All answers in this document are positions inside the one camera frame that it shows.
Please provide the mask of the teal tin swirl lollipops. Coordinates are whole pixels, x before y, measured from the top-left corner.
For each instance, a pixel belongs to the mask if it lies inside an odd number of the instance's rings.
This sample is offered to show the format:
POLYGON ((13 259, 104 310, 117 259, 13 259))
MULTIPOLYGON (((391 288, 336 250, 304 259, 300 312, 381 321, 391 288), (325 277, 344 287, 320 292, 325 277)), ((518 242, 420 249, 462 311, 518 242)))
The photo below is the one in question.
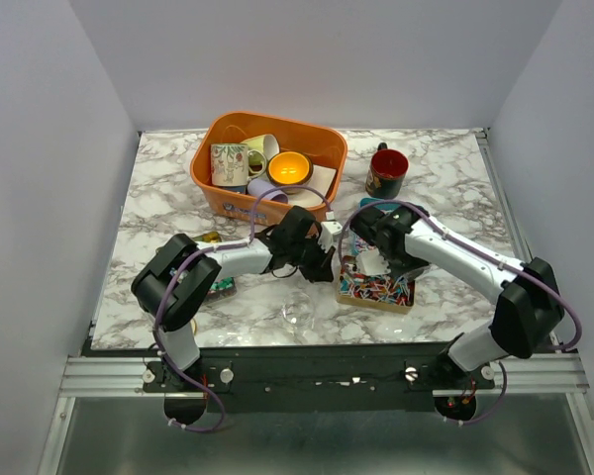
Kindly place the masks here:
MULTIPOLYGON (((389 214, 391 211, 396 209, 395 204, 382 203, 381 200, 375 198, 362 198, 359 202, 359 208, 362 208, 370 203, 377 203, 375 209, 380 210, 384 214, 389 214)), ((364 239, 359 237, 353 230, 349 231, 350 237, 350 254, 353 256, 359 255, 363 251, 371 250, 372 246, 369 245, 364 239)))

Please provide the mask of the clear glass bowl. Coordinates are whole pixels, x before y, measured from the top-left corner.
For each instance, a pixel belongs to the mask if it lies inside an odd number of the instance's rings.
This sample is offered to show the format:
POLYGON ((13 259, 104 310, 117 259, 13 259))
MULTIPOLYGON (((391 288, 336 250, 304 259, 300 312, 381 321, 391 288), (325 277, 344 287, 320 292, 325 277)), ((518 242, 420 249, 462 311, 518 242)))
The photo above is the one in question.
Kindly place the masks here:
POLYGON ((286 296, 281 307, 284 322, 294 331, 311 330, 315 320, 314 303, 303 291, 294 291, 286 296))

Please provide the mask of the gold tin round lollipops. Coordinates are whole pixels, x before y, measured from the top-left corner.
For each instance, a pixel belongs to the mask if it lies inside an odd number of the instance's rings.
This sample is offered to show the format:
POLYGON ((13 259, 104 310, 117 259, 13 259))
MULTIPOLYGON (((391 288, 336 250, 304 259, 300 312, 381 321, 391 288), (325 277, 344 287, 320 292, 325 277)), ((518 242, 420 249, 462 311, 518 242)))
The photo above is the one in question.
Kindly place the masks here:
POLYGON ((374 309, 398 314, 408 313, 415 303, 415 283, 400 277, 366 276, 360 274, 353 256, 343 257, 345 264, 351 271, 341 269, 339 278, 337 301, 340 304, 374 309))

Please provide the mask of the gold tin star candies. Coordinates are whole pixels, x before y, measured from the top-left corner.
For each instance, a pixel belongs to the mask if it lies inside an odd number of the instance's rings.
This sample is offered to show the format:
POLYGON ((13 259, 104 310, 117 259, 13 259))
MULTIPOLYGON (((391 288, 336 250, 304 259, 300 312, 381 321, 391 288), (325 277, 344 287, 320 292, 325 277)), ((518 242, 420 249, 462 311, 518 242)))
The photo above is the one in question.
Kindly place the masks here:
MULTIPOLYGON (((202 241, 207 243, 217 243, 222 241, 222 237, 216 231, 211 231, 205 233, 203 235, 197 236, 194 238, 195 241, 202 241)), ((234 277, 225 278, 222 280, 216 280, 207 296, 205 297, 203 303, 209 305, 214 302, 218 302, 230 297, 233 297, 237 294, 237 286, 234 277)))

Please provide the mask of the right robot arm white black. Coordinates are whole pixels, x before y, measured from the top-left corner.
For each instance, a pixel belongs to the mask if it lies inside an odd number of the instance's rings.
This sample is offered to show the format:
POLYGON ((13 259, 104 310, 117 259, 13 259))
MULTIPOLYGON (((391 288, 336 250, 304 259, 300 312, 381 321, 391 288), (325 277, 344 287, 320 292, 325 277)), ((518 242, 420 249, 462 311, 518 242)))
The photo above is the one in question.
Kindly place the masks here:
POLYGON ((553 269, 541 258, 522 262, 493 252, 413 205, 389 213, 365 206, 348 226, 373 248, 357 260, 361 273, 408 277, 433 264, 494 305, 488 323, 455 338, 437 361, 437 378, 447 387, 460 386, 487 362, 531 357, 563 319, 553 269))

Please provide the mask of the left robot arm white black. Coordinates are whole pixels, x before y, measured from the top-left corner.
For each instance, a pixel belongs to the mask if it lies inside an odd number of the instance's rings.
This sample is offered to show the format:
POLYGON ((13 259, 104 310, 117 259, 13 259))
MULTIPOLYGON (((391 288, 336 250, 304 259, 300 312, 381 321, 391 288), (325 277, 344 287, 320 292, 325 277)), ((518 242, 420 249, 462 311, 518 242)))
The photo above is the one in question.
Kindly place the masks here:
POLYGON ((154 318, 154 340, 169 362, 166 380, 179 391, 198 383, 200 349, 191 321, 215 282, 285 266, 309 282, 331 282, 341 231, 333 212, 319 222, 311 212, 294 206, 279 224, 253 237, 217 243, 197 242, 186 234, 170 238, 131 284, 140 308, 154 318))

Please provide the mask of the lavender cup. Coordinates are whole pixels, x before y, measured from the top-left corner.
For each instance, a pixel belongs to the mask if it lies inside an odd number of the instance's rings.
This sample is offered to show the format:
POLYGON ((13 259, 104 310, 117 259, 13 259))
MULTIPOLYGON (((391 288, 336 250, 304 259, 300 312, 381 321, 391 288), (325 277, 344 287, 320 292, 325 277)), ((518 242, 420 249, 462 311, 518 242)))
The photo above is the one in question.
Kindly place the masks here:
POLYGON ((263 178, 255 178, 247 185, 247 193, 255 198, 262 197, 276 203, 287 204, 288 196, 271 182, 263 178))

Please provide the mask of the yellow inside dark cup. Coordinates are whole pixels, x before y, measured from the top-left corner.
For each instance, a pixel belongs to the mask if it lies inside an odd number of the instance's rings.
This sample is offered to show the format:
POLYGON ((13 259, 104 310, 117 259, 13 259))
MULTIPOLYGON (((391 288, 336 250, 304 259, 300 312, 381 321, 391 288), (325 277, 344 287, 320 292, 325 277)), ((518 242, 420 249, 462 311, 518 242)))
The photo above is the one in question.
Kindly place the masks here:
POLYGON ((311 159, 297 151, 282 151, 267 165, 266 175, 274 186, 287 186, 287 194, 294 194, 302 185, 307 185, 313 173, 311 159))

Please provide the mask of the orange plastic bin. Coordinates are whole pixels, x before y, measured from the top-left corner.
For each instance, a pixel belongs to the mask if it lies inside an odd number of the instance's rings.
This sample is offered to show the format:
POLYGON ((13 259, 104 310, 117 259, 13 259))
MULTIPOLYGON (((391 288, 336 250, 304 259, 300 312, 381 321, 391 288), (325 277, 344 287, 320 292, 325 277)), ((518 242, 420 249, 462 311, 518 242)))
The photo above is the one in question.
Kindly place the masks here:
POLYGON ((346 140, 336 131, 252 112, 216 119, 189 174, 218 215, 260 225, 281 221, 292 206, 326 218, 341 182, 346 140))

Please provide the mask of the black red skull mug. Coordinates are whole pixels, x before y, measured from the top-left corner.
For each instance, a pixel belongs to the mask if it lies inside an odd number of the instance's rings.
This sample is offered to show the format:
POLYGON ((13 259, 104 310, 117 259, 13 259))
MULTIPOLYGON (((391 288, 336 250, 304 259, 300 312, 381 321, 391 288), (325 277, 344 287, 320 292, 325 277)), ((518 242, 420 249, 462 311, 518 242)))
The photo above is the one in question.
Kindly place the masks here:
POLYGON ((395 199, 409 170, 409 159, 402 152, 381 142, 370 160, 365 191, 375 199, 395 199))

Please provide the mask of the pale green mug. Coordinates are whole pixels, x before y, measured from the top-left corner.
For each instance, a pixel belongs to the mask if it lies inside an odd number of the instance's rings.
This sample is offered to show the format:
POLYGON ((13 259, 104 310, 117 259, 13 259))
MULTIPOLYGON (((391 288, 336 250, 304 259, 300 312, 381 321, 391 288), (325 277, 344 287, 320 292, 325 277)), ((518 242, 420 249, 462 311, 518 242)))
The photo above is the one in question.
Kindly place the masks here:
POLYGON ((256 136, 242 141, 248 149, 248 179, 263 175, 268 162, 280 153, 277 138, 271 134, 256 136))

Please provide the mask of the illustrated white mug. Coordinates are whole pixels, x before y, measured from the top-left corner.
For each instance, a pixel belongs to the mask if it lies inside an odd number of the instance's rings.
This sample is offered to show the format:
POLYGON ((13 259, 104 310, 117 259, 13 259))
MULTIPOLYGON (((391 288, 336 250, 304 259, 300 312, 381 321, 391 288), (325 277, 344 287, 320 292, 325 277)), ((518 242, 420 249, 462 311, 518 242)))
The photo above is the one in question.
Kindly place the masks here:
POLYGON ((248 146, 244 143, 213 143, 210 148, 212 184, 218 187, 248 183, 248 146))

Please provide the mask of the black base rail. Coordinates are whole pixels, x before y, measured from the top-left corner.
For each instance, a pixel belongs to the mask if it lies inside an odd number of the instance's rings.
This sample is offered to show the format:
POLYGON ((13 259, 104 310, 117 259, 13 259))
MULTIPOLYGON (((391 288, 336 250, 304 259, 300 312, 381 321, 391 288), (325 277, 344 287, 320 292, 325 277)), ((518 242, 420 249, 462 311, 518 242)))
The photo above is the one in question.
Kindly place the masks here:
POLYGON ((450 368, 439 342, 205 348, 186 373, 230 414, 461 412, 495 386, 489 364, 450 368))

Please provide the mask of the aluminium frame rail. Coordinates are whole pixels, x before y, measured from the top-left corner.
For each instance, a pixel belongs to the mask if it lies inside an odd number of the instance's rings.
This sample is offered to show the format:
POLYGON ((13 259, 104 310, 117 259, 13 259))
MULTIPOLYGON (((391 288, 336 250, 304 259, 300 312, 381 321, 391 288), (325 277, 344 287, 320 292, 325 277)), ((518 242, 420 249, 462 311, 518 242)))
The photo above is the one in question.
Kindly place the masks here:
POLYGON ((145 365, 134 357, 70 357, 59 386, 60 397, 126 398, 143 391, 145 365))

